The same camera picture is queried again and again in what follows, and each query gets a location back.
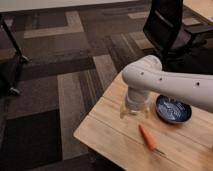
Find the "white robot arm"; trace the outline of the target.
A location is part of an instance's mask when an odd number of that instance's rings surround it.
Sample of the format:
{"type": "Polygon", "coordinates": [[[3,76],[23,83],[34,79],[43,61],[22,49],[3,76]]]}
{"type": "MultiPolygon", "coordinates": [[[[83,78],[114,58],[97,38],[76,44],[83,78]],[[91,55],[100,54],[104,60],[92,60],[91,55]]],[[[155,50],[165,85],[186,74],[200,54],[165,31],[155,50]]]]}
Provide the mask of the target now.
{"type": "Polygon", "coordinates": [[[130,110],[142,110],[149,104],[149,94],[156,92],[213,113],[213,75],[163,71],[161,61],[147,55],[126,65],[121,77],[130,110]]]}

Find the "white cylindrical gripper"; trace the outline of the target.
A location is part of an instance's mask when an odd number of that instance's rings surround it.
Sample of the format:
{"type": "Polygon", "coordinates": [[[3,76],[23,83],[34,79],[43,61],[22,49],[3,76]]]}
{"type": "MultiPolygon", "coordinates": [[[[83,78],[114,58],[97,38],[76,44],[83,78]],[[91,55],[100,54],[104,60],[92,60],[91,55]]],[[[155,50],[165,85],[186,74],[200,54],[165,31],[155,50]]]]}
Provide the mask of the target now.
{"type": "Polygon", "coordinates": [[[120,118],[123,119],[130,113],[130,110],[141,111],[141,113],[148,118],[150,113],[150,92],[147,90],[140,90],[129,87],[125,95],[125,105],[120,107],[120,118]]]}

